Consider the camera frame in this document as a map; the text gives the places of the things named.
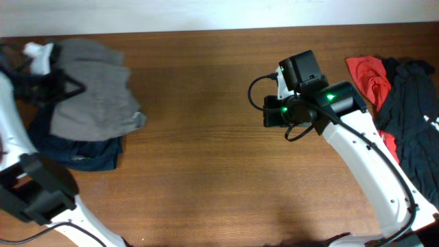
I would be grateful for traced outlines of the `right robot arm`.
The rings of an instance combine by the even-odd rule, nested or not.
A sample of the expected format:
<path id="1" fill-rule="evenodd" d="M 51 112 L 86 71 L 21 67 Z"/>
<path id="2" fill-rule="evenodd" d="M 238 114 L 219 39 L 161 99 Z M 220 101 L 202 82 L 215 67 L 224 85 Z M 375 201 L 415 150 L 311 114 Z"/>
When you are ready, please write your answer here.
<path id="1" fill-rule="evenodd" d="M 372 205 L 378 235 L 342 233 L 321 246 L 437 246 L 438 210 L 410 182 L 383 141 L 366 103 L 350 82 L 329 84 L 309 50 L 279 62 L 278 92 L 264 99 L 263 125 L 304 127 L 342 157 Z"/>

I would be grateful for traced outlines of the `grey shorts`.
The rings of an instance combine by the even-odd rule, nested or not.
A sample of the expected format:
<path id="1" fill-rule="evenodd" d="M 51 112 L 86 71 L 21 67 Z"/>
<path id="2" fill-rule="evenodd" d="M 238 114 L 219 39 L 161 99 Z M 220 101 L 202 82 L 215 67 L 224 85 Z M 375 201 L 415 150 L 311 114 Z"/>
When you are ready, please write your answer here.
<path id="1" fill-rule="evenodd" d="M 85 92 L 56 104 L 50 134 L 73 141 L 105 141 L 144 127 L 147 116 L 128 87 L 131 71 L 122 52 L 85 38 L 58 45 L 56 67 L 83 84 Z"/>

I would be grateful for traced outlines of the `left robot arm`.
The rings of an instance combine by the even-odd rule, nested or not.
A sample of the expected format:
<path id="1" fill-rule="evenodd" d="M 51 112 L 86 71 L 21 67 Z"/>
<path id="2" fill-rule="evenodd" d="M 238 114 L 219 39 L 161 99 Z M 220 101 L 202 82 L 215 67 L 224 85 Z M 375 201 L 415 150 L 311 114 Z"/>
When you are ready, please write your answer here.
<path id="1" fill-rule="evenodd" d="M 29 73 L 13 68 L 1 53 L 1 210 L 45 227 L 26 242 L 58 231 L 76 246 L 128 246 L 84 205 L 71 172 L 38 153 L 16 107 L 18 100 L 44 106 L 85 91 L 64 71 L 51 69 L 60 51 L 53 43 L 26 44 Z"/>

